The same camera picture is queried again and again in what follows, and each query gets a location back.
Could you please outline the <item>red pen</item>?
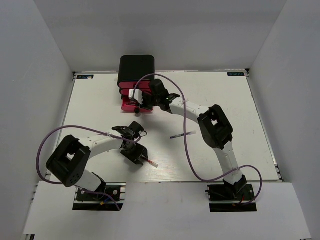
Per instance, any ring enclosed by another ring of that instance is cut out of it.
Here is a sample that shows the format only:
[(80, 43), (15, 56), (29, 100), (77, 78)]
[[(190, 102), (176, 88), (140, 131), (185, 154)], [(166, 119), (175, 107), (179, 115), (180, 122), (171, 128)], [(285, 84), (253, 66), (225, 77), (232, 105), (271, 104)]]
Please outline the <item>red pen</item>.
[(159, 165), (158, 165), (157, 163), (155, 163), (155, 162), (153, 162), (153, 161), (151, 161), (151, 160), (149, 160), (149, 159), (147, 159), (147, 158), (144, 158), (144, 160), (145, 160), (147, 163), (149, 163), (150, 165), (152, 165), (153, 167), (155, 167), (155, 168), (158, 168), (158, 167), (159, 167)]

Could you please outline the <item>pink drawer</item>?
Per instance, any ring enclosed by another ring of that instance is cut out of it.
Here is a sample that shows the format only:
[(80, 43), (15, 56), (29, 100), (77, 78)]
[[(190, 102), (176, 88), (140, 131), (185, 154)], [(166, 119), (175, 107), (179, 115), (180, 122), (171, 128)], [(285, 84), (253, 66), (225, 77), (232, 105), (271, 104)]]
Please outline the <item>pink drawer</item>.
[(137, 81), (124, 81), (118, 83), (118, 87), (121, 89), (134, 89), (137, 85), (138, 89), (149, 89), (149, 83), (150, 81), (141, 81), (137, 85)]
[[(129, 95), (129, 88), (128, 89), (121, 89), (119, 92), (122, 96), (128, 96)], [(142, 88), (140, 89), (142, 92), (151, 93), (151, 90), (148, 88)]]
[(129, 105), (128, 102), (130, 102), (130, 100), (128, 96), (123, 96), (121, 99), (122, 99), (121, 110), (125, 113), (133, 113), (133, 114), (139, 115), (139, 114), (148, 114), (153, 111), (153, 110), (140, 109), (140, 104), (138, 103), (135, 105)]

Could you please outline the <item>purple pen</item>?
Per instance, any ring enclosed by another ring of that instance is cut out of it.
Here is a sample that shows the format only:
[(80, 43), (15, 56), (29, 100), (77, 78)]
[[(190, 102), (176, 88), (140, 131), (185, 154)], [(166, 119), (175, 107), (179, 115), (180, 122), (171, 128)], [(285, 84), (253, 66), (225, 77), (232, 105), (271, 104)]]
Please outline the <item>purple pen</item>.
[(196, 131), (189, 131), (186, 133), (181, 133), (181, 134), (176, 134), (176, 135), (170, 136), (169, 139), (176, 139), (176, 138), (184, 137), (185, 135), (190, 136), (190, 135), (194, 135), (194, 134), (196, 134)]

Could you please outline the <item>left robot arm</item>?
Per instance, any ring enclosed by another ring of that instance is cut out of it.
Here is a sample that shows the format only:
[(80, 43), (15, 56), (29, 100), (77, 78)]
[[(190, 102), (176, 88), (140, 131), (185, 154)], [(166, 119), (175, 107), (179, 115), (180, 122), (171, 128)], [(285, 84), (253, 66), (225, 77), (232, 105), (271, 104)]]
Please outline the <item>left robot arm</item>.
[(119, 150), (126, 159), (142, 166), (142, 160), (148, 159), (147, 148), (138, 143), (144, 132), (145, 129), (133, 121), (129, 126), (114, 126), (110, 132), (98, 132), (85, 138), (67, 135), (46, 162), (46, 168), (65, 187), (79, 187), (99, 200), (105, 196), (106, 182), (86, 170), (88, 161), (103, 153)]

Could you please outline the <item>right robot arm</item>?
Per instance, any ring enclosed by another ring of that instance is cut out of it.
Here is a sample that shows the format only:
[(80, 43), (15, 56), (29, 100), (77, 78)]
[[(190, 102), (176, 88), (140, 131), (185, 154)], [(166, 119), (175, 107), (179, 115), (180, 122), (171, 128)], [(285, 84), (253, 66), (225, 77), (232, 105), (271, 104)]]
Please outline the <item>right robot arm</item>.
[(134, 89), (129, 97), (138, 102), (143, 109), (160, 107), (164, 112), (183, 117), (183, 130), (186, 120), (199, 125), (204, 142), (214, 150), (223, 173), (226, 195), (236, 200), (244, 193), (247, 184), (245, 175), (240, 170), (233, 150), (233, 127), (223, 109), (215, 104), (211, 107), (188, 101), (180, 92), (169, 93), (160, 79), (149, 83), (150, 93)]

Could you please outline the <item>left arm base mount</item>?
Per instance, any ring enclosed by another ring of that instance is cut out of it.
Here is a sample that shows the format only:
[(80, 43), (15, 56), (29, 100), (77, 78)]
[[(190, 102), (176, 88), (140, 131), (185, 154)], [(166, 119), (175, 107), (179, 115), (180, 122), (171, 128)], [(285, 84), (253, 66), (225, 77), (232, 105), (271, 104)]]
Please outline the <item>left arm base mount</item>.
[(73, 201), (73, 211), (117, 212), (125, 203), (126, 184), (107, 183), (103, 194), (88, 193), (77, 187)]

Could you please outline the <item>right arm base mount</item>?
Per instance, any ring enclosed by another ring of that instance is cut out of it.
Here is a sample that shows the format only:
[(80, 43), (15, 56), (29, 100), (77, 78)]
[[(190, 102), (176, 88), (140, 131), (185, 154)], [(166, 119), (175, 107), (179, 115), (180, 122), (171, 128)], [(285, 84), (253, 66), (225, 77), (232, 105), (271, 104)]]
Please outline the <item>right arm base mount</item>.
[(211, 213), (248, 213), (257, 211), (252, 184), (247, 184), (237, 196), (234, 196), (223, 184), (208, 185), (205, 192), (208, 195)]

